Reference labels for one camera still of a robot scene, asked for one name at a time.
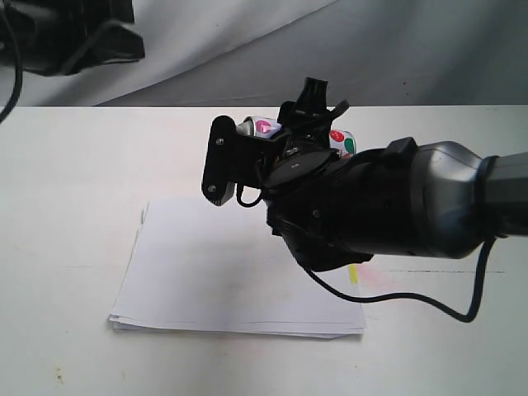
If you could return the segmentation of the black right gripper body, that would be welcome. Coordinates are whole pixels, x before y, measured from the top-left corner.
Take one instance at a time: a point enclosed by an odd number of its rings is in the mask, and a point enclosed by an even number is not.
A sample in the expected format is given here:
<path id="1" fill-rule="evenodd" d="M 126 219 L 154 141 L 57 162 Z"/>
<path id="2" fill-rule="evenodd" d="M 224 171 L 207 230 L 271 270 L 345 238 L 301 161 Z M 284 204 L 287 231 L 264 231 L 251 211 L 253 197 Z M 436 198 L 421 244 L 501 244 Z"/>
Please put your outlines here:
<path id="1" fill-rule="evenodd" d="M 266 222 L 281 237 L 299 264 L 348 264 L 355 254 L 335 242 L 336 220 L 331 175 L 355 155 L 355 140 L 345 135 L 322 148 L 296 141 L 278 157 L 262 188 Z"/>

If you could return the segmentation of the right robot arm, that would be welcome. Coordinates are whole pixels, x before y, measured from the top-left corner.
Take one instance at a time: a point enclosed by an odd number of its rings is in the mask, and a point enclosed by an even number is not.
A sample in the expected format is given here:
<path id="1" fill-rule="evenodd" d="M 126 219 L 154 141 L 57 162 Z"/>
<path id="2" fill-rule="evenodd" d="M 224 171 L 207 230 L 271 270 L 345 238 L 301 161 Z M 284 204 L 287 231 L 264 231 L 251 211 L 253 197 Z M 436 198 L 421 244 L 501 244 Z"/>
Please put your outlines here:
<path id="1" fill-rule="evenodd" d="M 342 159 L 331 153 L 327 84 L 309 78 L 280 106 L 285 147 L 265 176 L 267 223 L 306 271 L 376 255 L 461 259 L 487 265 L 498 238 L 527 234 L 527 156 L 481 158 L 453 141 L 397 139 Z"/>

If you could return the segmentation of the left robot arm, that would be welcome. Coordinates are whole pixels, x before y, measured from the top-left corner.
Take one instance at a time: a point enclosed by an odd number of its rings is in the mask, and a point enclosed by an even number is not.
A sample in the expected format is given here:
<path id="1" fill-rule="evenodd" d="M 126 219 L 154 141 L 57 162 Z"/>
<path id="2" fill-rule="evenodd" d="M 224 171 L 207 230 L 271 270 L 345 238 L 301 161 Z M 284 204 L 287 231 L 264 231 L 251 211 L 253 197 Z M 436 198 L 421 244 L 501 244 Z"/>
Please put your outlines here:
<path id="1" fill-rule="evenodd" d="M 129 0 L 2 1 L 1 15 L 14 34 L 1 24 L 2 66 L 15 64 L 15 49 L 22 69 L 43 77 L 145 57 Z"/>

